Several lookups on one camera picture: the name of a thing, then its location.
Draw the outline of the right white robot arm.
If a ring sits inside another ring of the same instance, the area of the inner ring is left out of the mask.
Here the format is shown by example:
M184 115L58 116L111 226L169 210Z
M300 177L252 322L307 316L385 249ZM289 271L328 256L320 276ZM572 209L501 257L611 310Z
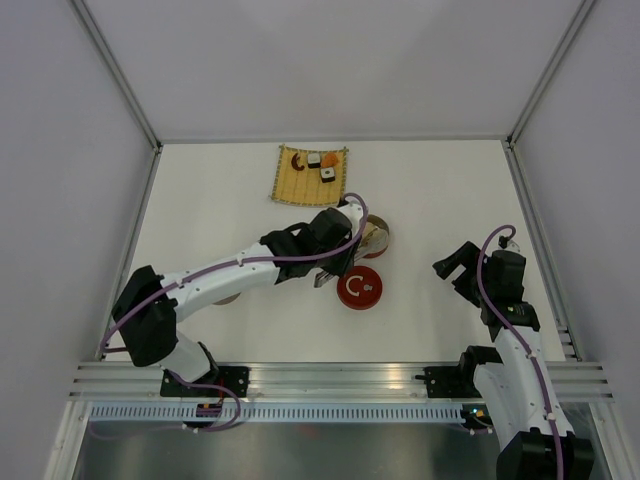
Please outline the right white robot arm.
M482 397L500 453L499 479L587 479L595 453L579 438L554 391L542 353L540 323L524 299L526 259L505 246L486 255L472 242L434 263L443 280L456 268L454 290L480 310L491 346L470 346L462 354L454 380Z

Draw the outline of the white bun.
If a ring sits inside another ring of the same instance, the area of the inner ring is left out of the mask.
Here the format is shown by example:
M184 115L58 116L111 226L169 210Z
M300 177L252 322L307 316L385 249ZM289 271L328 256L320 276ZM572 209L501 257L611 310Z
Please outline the white bun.
M378 225L367 223L362 235L363 244L384 243L387 240L388 231Z

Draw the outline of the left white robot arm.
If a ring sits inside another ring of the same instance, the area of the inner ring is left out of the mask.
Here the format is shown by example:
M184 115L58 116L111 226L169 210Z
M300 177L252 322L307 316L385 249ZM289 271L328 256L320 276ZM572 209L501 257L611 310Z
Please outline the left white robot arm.
M364 207L344 204L310 222L272 231L236 256L200 270L159 274L150 265L141 267L112 309L114 330L134 366L158 365L195 395L209 395L218 384L218 365L203 343L179 332L179 323L209 305L303 278L314 269L344 275L354 264L366 220Z

